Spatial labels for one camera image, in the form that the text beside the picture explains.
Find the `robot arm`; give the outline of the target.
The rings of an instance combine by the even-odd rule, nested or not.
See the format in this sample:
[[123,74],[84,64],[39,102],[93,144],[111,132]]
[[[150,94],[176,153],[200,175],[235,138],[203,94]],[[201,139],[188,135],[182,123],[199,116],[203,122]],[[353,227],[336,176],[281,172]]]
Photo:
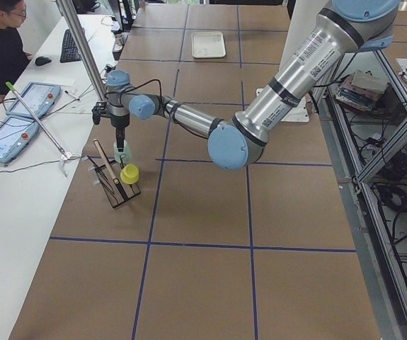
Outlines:
[[210,159],[221,169],[241,169],[260,159],[270,131],[347,53],[380,50],[393,38],[397,1],[328,1],[315,28],[282,65],[248,108],[230,121],[212,117],[170,96],[143,94],[126,71],[107,75],[106,112],[114,119],[130,114],[145,120],[169,119],[207,140]]

